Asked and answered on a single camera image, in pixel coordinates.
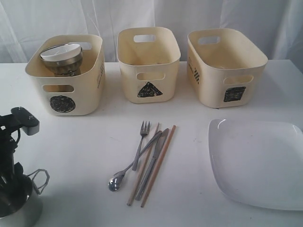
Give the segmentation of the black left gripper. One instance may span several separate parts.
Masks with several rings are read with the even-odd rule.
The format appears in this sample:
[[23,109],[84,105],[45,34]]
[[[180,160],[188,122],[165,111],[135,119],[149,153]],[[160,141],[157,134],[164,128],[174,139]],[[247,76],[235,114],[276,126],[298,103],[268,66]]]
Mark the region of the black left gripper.
[[0,117],[0,176],[4,180],[13,180],[13,189],[18,189],[23,180],[23,166],[14,162],[14,153],[20,140],[20,129],[12,126],[12,115]]

